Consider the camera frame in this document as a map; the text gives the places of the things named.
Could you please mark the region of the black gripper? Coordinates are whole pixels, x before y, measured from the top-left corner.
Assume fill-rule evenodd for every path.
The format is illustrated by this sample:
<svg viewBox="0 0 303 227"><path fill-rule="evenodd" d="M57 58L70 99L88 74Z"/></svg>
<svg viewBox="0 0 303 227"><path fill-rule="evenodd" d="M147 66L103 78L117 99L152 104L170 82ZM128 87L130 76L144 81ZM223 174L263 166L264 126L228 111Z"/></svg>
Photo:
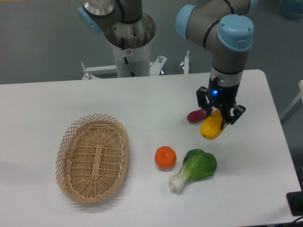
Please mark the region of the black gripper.
<svg viewBox="0 0 303 227"><path fill-rule="evenodd" d="M223 87L219 85L217 79L215 83L209 79L208 88L201 86L196 91L198 106L203 109L206 117L212 114L213 107L220 106L221 130L224 130L228 124L233 125L246 111L246 107L236 104L239 86L240 84Z"/></svg>

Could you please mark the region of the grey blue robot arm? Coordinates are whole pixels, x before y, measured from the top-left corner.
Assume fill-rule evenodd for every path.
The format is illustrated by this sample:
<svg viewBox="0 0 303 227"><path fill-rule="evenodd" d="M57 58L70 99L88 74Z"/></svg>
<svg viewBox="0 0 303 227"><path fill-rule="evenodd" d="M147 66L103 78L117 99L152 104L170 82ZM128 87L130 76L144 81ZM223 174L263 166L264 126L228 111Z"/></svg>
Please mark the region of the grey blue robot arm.
<svg viewBox="0 0 303 227"><path fill-rule="evenodd" d="M220 126L234 124L245 112L236 103L248 52L253 43L254 24L246 14L255 0L212 0L203 7L185 5L177 14L175 28L183 38L213 54L208 87L197 90L197 101L206 117L220 111ZM138 77L131 55L155 36L153 19L143 12L140 0L86 0L78 7L82 22L93 33L104 33L121 51L116 65L121 77Z"/></svg>

